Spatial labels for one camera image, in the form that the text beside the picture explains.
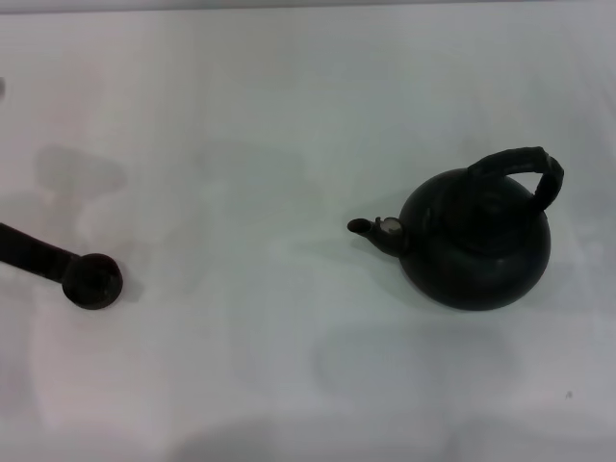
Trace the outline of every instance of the kettle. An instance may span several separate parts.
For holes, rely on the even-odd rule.
[[[535,194],[507,175],[541,173]],[[434,300],[483,311],[525,295],[550,260],[544,211],[564,171],[542,147],[492,154],[419,186],[399,218],[358,218],[349,231],[398,257],[412,283]]]

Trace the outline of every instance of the spoon handle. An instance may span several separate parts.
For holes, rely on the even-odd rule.
[[[0,261],[4,263],[60,283],[68,264],[77,258],[74,253],[0,223]]]

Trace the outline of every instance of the black teapot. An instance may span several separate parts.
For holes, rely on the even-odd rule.
[[[541,173],[535,194],[507,175]],[[544,211],[563,169],[541,147],[510,149],[423,183],[399,218],[359,218],[349,231],[398,257],[424,293],[463,310],[512,303],[541,278],[550,259]]]

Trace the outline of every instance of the teapot handle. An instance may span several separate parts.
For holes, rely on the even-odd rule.
[[[532,213],[541,213],[553,203],[560,192],[564,176],[564,170],[558,161],[543,147],[521,147],[497,152],[472,164],[467,171],[471,181],[482,181],[515,173],[541,173],[535,195],[530,199],[529,206]]]

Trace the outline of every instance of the black spoon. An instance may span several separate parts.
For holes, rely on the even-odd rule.
[[[80,257],[0,223],[0,261],[62,284],[70,301],[87,310],[111,305],[122,292],[122,274],[111,257]]]

